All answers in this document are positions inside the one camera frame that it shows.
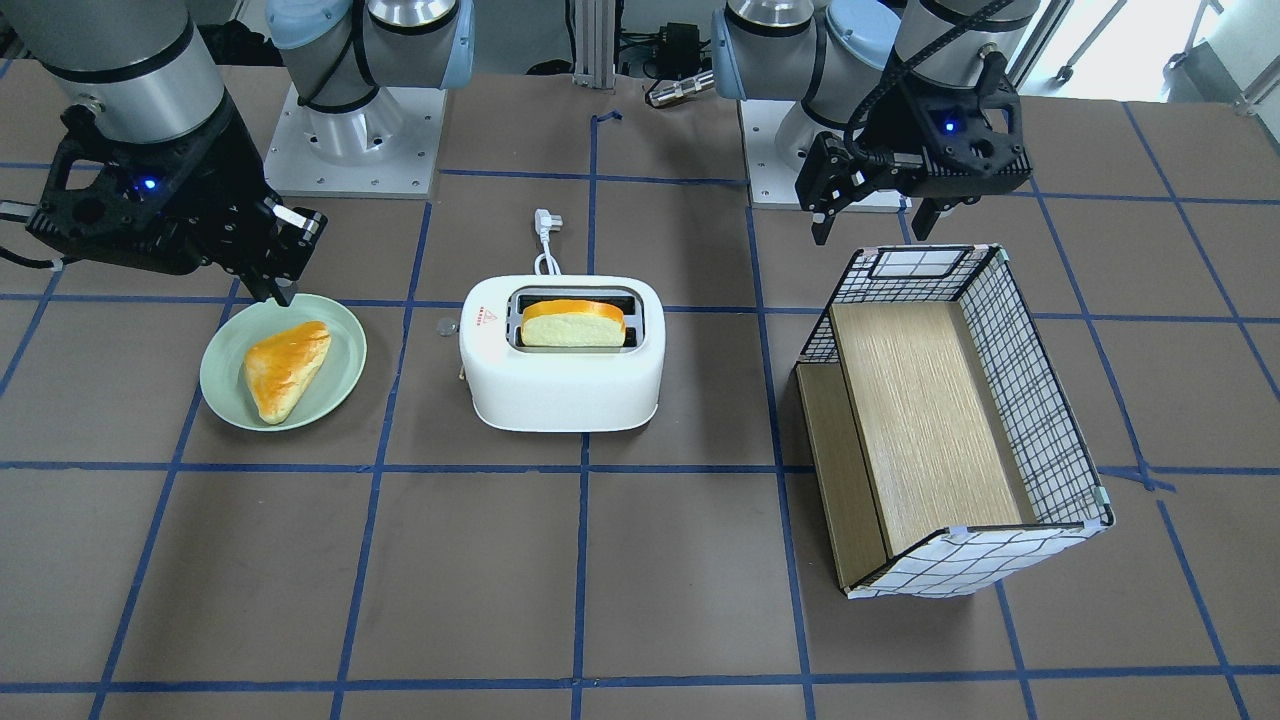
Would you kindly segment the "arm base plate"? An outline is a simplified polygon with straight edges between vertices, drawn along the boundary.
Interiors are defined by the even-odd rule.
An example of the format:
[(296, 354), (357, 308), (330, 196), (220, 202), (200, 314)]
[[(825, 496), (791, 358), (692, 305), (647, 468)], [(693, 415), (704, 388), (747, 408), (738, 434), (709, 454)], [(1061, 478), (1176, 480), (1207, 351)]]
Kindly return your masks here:
[(328, 114), (289, 88), (264, 174), (291, 197), (428, 199), (436, 174), (448, 94), (381, 88), (355, 111)]
[(751, 206), (797, 210), (794, 184), (823, 127), (797, 101), (744, 100), (739, 102), (739, 118)]

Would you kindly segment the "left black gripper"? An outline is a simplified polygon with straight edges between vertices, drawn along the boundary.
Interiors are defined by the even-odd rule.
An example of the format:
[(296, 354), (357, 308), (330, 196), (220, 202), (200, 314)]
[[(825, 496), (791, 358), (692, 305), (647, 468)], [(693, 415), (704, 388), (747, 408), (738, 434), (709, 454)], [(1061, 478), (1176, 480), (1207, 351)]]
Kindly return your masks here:
[(922, 199), (911, 232), (925, 242), (954, 201), (1007, 193), (1033, 165), (1023, 138), (1020, 99), (1005, 74), (1006, 58), (980, 59), (974, 87), (951, 88), (906, 73), (870, 109), (850, 152), (835, 133), (818, 133), (795, 181), (812, 237), (827, 243), (835, 217), (874, 190)]

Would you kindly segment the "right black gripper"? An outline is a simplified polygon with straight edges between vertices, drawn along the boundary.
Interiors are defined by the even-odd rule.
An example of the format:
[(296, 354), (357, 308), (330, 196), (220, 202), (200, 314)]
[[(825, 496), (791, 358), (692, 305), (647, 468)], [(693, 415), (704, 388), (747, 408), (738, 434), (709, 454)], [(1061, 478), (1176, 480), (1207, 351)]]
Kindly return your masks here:
[(225, 95), (205, 123), (159, 143), (105, 137), (76, 104), (61, 114), (26, 229), (69, 258), (184, 275), (216, 263), (259, 302), (292, 304), (328, 218), (269, 200), (262, 161)]

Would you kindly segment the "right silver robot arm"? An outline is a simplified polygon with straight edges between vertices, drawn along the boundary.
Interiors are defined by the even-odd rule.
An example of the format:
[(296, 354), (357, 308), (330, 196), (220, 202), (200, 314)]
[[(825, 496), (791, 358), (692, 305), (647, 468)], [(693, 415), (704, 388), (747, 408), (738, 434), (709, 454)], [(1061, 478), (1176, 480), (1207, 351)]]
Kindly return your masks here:
[[(291, 304), (326, 218), (292, 208), (183, 1), (5, 1), (3, 15), (69, 106), (37, 202), (4, 202), (56, 252), (169, 275), (216, 265), (260, 302)], [(474, 69), (471, 1), (270, 1), (291, 74), (298, 158), (370, 193), (425, 193), (436, 136), (411, 97), (442, 96)]]

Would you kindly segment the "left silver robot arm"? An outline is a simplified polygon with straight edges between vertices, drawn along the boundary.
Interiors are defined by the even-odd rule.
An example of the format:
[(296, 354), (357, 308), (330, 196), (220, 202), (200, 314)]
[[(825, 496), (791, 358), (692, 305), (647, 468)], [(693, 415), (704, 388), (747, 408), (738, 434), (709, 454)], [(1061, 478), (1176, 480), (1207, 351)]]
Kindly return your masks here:
[(1007, 73), (1034, 1), (727, 1), (714, 15), (721, 96), (792, 101), (814, 126), (794, 182), (827, 242), (881, 191), (920, 204), (925, 240), (961, 204), (1004, 195), (1033, 165)]

